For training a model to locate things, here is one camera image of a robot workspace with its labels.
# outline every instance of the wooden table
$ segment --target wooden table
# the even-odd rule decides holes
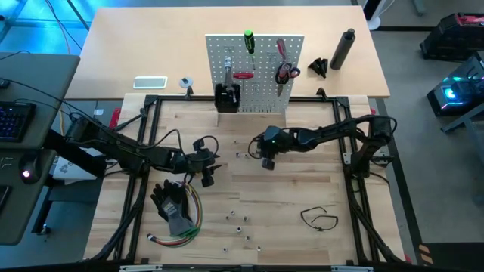
[[[143,94],[127,94],[120,122],[138,114]],[[353,116],[370,112],[365,96],[350,97]],[[192,152],[191,143],[206,134],[220,142],[217,164],[223,165],[214,174],[215,184],[202,188],[200,178],[192,184],[203,203],[203,225],[197,238],[185,247],[169,249],[146,238],[147,233],[167,236],[167,223],[157,214],[149,194],[155,183],[182,180],[183,175],[151,171],[148,195],[139,234],[136,260],[149,258],[151,263],[165,264],[345,264],[355,260],[355,244],[337,141],[320,144],[307,153],[276,156],[275,170],[261,167],[261,161],[246,158],[250,140],[268,125],[317,128],[334,123],[332,106],[320,103],[290,103],[285,118],[278,114],[221,114],[213,102],[163,102],[157,140],[177,128],[185,152]],[[139,122],[123,133],[136,138]],[[207,141],[213,150],[213,144]],[[177,147],[176,136],[169,136],[163,146]],[[384,175],[380,168],[372,171]],[[118,174],[104,179],[98,206],[92,222],[85,257],[101,250],[117,228],[123,209],[128,177]],[[374,226],[394,253],[403,258],[395,214],[387,184],[373,176],[366,179]],[[333,229],[318,232],[306,226],[299,212],[314,206],[325,206],[329,215],[339,217]],[[230,211],[235,216],[227,221]],[[242,217],[247,215],[248,222]],[[242,227],[242,233],[236,228]],[[127,232],[124,254],[129,247],[131,231]],[[362,232],[367,256],[368,239]]]
[[[331,59],[343,32],[356,40],[341,70],[323,79],[306,67],[318,57]],[[213,95],[205,34],[302,34],[302,73],[293,95],[389,97],[383,71],[360,6],[99,8],[85,40],[81,62],[66,99],[124,98],[136,76],[168,76],[164,90],[182,93],[178,81],[194,80],[196,94]]]

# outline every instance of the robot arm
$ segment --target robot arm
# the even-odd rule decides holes
[[[357,127],[362,122],[369,123],[368,136]],[[262,158],[262,167],[274,170],[273,159],[279,153],[288,151],[307,152],[319,144],[344,138],[356,137],[363,143],[357,153],[351,155],[351,170],[353,174],[369,175],[369,162],[375,152],[387,145],[392,139],[390,118],[386,116],[362,116],[346,119],[315,130],[307,128],[278,128],[269,126],[264,133],[253,140],[257,142]]]
[[[153,167],[173,174],[202,173],[204,187],[213,185],[212,173],[216,167],[216,154],[203,148],[203,139],[194,142],[195,153],[185,154],[181,148],[148,146],[110,129],[97,120],[84,116],[72,118],[73,124],[66,133],[68,143],[91,147],[106,156],[117,159],[119,166],[131,175],[141,176]]]

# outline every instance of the glove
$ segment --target glove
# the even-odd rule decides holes
[[[158,215],[168,222],[171,236],[180,236],[194,226],[188,215],[185,186],[165,180],[163,189],[155,184],[150,197],[158,209]]]

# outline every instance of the pegboard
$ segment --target pegboard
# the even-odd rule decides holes
[[[278,97],[278,85],[275,82],[275,73],[282,64],[282,56],[276,45],[277,39],[283,39],[286,45],[287,61],[298,67],[299,56],[303,49],[303,35],[254,35],[256,43],[253,70],[252,57],[244,44],[244,35],[240,34],[207,34],[205,35],[206,50],[209,55],[212,85],[215,89],[217,83],[225,79],[225,58],[232,60],[232,73],[251,72],[254,77],[233,79],[240,85],[240,107],[242,113],[282,113],[289,104],[290,93],[294,80],[290,79],[284,85],[281,96]]]

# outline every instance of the floor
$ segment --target floor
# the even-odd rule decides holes
[[[24,0],[2,0],[0,14],[7,17],[16,15],[15,7],[22,1]],[[69,32],[82,46],[87,31],[78,23],[66,2],[52,2],[59,18],[65,20]],[[201,5],[194,0],[73,2],[88,22],[93,18],[95,10],[104,6]],[[204,1],[203,5],[350,5],[351,1],[250,0],[229,3],[210,0]],[[396,0],[393,6],[381,15],[382,25],[435,26],[440,18],[454,12],[484,12],[484,6],[479,4],[479,0],[441,0],[438,4],[437,1],[426,0],[423,3],[426,5],[427,13],[419,17],[415,14],[411,0]],[[9,29],[8,34],[0,42],[0,51],[28,50],[33,53],[66,54],[64,39],[59,28],[49,21],[52,16],[43,0],[27,1],[22,12],[17,15],[18,26]],[[479,193],[484,194],[482,163],[468,141],[465,131],[457,130],[451,134],[443,134],[439,130],[448,119],[437,119],[425,98],[427,92],[455,69],[458,63],[421,59],[418,45],[427,34],[372,33],[391,92],[391,97],[384,101],[384,106],[388,114],[399,121],[395,133],[396,145],[423,241],[484,242],[484,207],[473,201]],[[71,54],[80,52],[73,42],[70,42],[70,49]],[[86,112],[92,112],[96,105],[95,101],[74,103]],[[379,103],[378,107],[375,100],[371,100],[371,104],[374,109],[382,110],[381,104]],[[120,105],[120,101],[99,101],[97,108],[104,109],[104,115],[100,116],[101,121],[107,124],[113,109]],[[60,123],[56,120],[53,128],[58,130],[59,127]],[[392,200],[404,250],[410,258],[415,259],[391,166],[387,169],[387,175],[392,185]],[[86,182],[75,190],[95,195],[100,184],[100,181]],[[48,217],[48,224],[53,229],[52,235],[36,236],[27,231],[18,246],[0,246],[0,268],[78,261],[82,258],[94,210],[94,203],[55,203]]]

